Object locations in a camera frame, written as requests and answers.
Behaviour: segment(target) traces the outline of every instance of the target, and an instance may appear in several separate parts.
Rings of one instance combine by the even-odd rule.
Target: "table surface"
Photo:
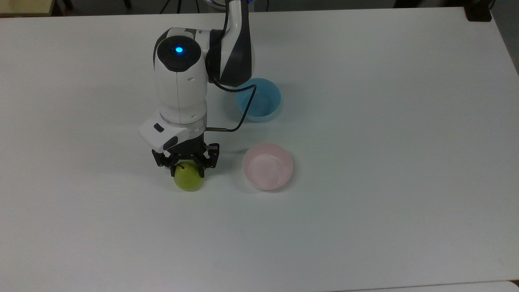
[[[280,115],[182,192],[137,128],[169,27],[223,15],[0,19],[4,291],[336,291],[519,278],[519,78],[462,8],[251,14]],[[210,86],[209,126],[239,119]],[[255,189],[261,142],[294,160]]]
[[[54,0],[0,0],[0,17],[50,16]]]
[[[511,282],[472,283],[393,289],[375,289],[370,292],[519,292]]]

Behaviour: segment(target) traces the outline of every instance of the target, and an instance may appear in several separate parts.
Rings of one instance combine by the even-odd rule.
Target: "green pear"
[[[177,163],[174,181],[184,191],[195,191],[203,183],[203,179],[198,174],[198,166],[191,160]]]

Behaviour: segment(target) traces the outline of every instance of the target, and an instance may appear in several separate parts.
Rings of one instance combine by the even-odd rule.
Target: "floor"
[[[73,10],[66,10],[62,0],[58,5],[67,16],[84,15],[126,15],[158,14],[164,8],[164,14],[174,14],[181,1],[180,13],[197,13],[196,1],[200,12],[209,12],[206,0],[131,0],[132,7],[126,8],[123,0],[71,0]],[[269,0],[269,11],[292,10],[329,10],[329,9],[370,9],[391,8],[394,0]],[[422,7],[435,7],[441,0],[426,0]],[[264,11],[267,0],[256,0],[255,11]],[[519,1],[496,0],[492,14],[508,48],[516,70],[519,72]]]

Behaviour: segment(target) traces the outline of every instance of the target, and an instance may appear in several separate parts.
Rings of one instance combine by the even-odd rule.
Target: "blue bowl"
[[[256,84],[257,89],[245,118],[251,122],[269,121],[276,116],[276,112],[281,106],[281,92],[274,83],[263,78],[252,78],[241,85],[240,88],[253,84]],[[252,90],[251,88],[236,94],[236,105],[242,114],[245,112],[247,103],[249,103]]]

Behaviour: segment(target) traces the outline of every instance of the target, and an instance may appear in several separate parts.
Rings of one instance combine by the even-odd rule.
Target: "robotic arm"
[[[226,0],[223,30],[171,28],[155,44],[153,64],[160,105],[139,134],[152,148],[157,165],[170,168],[172,176],[179,160],[193,160],[201,177],[204,169],[216,166],[220,146],[207,146],[203,141],[207,83],[238,87],[252,76],[248,3]]]

